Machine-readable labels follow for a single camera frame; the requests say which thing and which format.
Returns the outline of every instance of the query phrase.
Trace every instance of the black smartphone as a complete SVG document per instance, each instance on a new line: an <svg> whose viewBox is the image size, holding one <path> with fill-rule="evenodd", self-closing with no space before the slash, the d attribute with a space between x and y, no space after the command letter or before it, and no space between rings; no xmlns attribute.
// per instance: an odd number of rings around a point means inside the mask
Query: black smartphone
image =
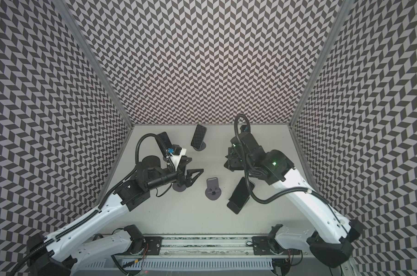
<svg viewBox="0 0 417 276"><path fill-rule="evenodd" d="M158 134L158 136L161 138L161 140L166 145L166 150L169 149L169 148L172 148L172 143L170 142L170 139L169 139L169 136L167 135L167 132L164 131L164 132ZM162 156L167 156L166 155L167 152L164 152L164 150L162 149L162 147L159 144L159 142L156 141L156 143L158 143L158 147L161 149Z"/></svg>
<svg viewBox="0 0 417 276"><path fill-rule="evenodd" d="M195 134L193 135L192 142L190 146L200 149L202 146L202 142L204 141L205 133L207 132L207 128L203 125L198 124L196 126Z"/></svg>
<svg viewBox="0 0 417 276"><path fill-rule="evenodd" d="M250 181L251 190L254 189L254 183ZM233 191L233 194L228 199L229 202L227 203L227 207L233 211L235 214L239 214L239 212L244 207L245 203L247 203L248 199L250 198L250 193L247 190L247 185L245 184L245 178L241 178L239 184Z"/></svg>

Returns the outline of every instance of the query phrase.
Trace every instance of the tabletop surface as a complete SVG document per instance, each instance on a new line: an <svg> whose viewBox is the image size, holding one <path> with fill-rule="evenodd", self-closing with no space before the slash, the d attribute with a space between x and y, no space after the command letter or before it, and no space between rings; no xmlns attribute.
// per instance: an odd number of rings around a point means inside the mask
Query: tabletop surface
<svg viewBox="0 0 417 276"><path fill-rule="evenodd" d="M128 174L135 165L135 147L139 138L146 133L159 134L166 131L171 142L187 149L187 156L193 161L187 169L203 168L204 173L192 187L179 193L170 189L164 196L155 197L156 191L150 192L150 199L143 202L130 213L116 219L101 229L107 234L118 227L135 224L145 234L263 234L271 226L284 224L296 227L309 226L305 216L286 197L280 197L269 204L259 204L252 198L245 204L238 215L228 207L228 199L243 177L243 171L231 172L224 168L225 156L234 137L232 125L207 125L205 143L207 147L195 151L190 142L196 129L195 125L155 125L135 126L128 144L123 152L115 174L108 189ZM287 125L252 125L252 134L266 152L277 149L283 152L305 177L294 143ZM153 137L146 138L139 151L139 160L145 156L161 152ZM166 167L161 159L161 167ZM206 180L217 177L221 196L212 201L205 196ZM266 199L277 192L265 181L250 179L255 183L256 196ZM159 194L168 185L160 187Z"/></svg>

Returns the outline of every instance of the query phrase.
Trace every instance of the phone holder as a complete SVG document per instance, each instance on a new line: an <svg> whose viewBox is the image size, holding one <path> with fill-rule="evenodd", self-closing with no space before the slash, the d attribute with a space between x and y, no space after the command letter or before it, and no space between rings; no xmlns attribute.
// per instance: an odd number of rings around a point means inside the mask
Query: phone holder
<svg viewBox="0 0 417 276"><path fill-rule="evenodd" d="M205 196L211 201L215 201L221 196L221 189L219 188L218 178L207 179L207 188L205 190Z"/></svg>
<svg viewBox="0 0 417 276"><path fill-rule="evenodd" d="M198 148L195 148L195 147L193 147L193 149L195 150L195 151L197 151L197 152L200 152L200 151L203 151L204 149L205 149L205 147L206 147L207 145L205 144L205 142L202 142L202 144L201 144L201 147L198 149Z"/></svg>

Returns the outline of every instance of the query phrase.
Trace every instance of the chevron pattern wall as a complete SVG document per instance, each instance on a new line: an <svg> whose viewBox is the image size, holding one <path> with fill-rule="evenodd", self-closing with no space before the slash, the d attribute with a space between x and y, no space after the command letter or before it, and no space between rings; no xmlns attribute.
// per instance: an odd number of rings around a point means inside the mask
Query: chevron pattern wall
<svg viewBox="0 0 417 276"><path fill-rule="evenodd" d="M67 0L135 124L286 123L342 0Z"/></svg>
<svg viewBox="0 0 417 276"><path fill-rule="evenodd" d="M49 0L0 0L0 275L93 206L127 131Z"/></svg>
<svg viewBox="0 0 417 276"><path fill-rule="evenodd" d="M417 275L417 0L355 4L295 130L360 271Z"/></svg>

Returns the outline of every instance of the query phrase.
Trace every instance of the black cable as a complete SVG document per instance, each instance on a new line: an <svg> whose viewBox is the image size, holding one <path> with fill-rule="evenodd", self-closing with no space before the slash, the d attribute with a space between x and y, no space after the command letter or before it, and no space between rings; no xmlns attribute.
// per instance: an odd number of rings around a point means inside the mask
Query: black cable
<svg viewBox="0 0 417 276"><path fill-rule="evenodd" d="M334 276L333 272L331 271L331 268L328 267L328 269L329 269L329 273L331 273L331 276ZM340 276L343 276L343 274L344 274L344 270L342 269L342 265L340 265Z"/></svg>
<svg viewBox="0 0 417 276"><path fill-rule="evenodd" d="M93 241L95 241L97 238L100 238L100 239L102 239L104 236L103 235L101 235L101 234L95 234L95 236L94 236L94 238L92 239ZM136 274L130 274L129 272L127 272L121 265L120 265L120 263L118 262L118 260L115 258L115 255L112 255L111 256L112 257L112 260L113 260L113 262L115 263L115 265L116 265L116 267L122 272L122 273L124 273L125 275L129 275L129 276L134 276L134 275L136 275Z"/></svg>
<svg viewBox="0 0 417 276"><path fill-rule="evenodd" d="M102 239L102 238L104 238L104 236L101 235L100 233L98 233L98 234L95 234L95 236L94 236L94 238L92 240L95 241L98 238Z"/></svg>
<svg viewBox="0 0 417 276"><path fill-rule="evenodd" d="M117 228L117 229L113 230L111 235L113 235L113 233L115 233L116 230L124 230L124 228Z"/></svg>
<svg viewBox="0 0 417 276"><path fill-rule="evenodd" d="M18 270L20 270L31 257L33 257L38 251L45 248L46 246L53 243L54 241L55 241L54 239L50 239L46 241L45 243L43 243L42 245L40 245L39 247L37 247L36 249L34 249L32 252L30 252L29 255L24 256L20 262L17 262L17 264L14 266L11 272L9 272L9 276L13 276L15 273L17 273Z"/></svg>
<svg viewBox="0 0 417 276"><path fill-rule="evenodd" d="M135 275L137 275L138 273L139 273L139 271L137 271L136 273L130 273L130 272L128 272L128 271L126 271L121 265L120 265L120 263L117 261L117 259L115 258L115 255L112 255L111 256L112 257L112 260L113 260L113 262L115 263L115 265L117 266L117 268L122 272L122 273L124 273L126 276L135 276Z"/></svg>
<svg viewBox="0 0 417 276"><path fill-rule="evenodd" d="M145 135L143 135L138 143L136 144L136 148L135 148L135 164L139 163L139 148L141 147L141 143L144 141L144 139L146 139L147 137L154 137L156 139L156 141L158 142L158 144L160 145L160 147L162 147L162 149L164 150L164 152L167 152L167 147L164 144L164 141L156 134L153 133L147 133ZM171 173L174 173L176 168L175 165L173 164L172 160L170 159L170 155L166 155L164 156L165 158L167 158L167 168L169 169L169 171Z"/></svg>
<svg viewBox="0 0 417 276"><path fill-rule="evenodd" d="M90 220L97 213L99 213L99 211L98 210L94 210L93 212L90 213L90 215L88 215L87 217L83 218L79 223L77 223L77 224L69 227L68 229L64 230L60 234L56 235L55 236L55 239L58 240L62 236L66 235L67 233L72 232L73 230L77 229L78 227L80 227L81 225L83 225L84 223L86 223L88 220Z"/></svg>
<svg viewBox="0 0 417 276"><path fill-rule="evenodd" d="M290 266L297 266L299 263L301 263L302 260L303 260L303 251L300 251L300 261L299 262L293 264L293 259L294 259L294 255L293 255L293 258L291 259Z"/></svg>
<svg viewBox="0 0 417 276"><path fill-rule="evenodd" d="M170 188L172 187L172 185L173 184L170 184L170 186L167 188L167 190L165 191L165 192L163 192L161 195L159 195L158 196L158 189L156 188L156 197L161 197L161 196L163 196L163 195L165 195L169 190L170 190Z"/></svg>

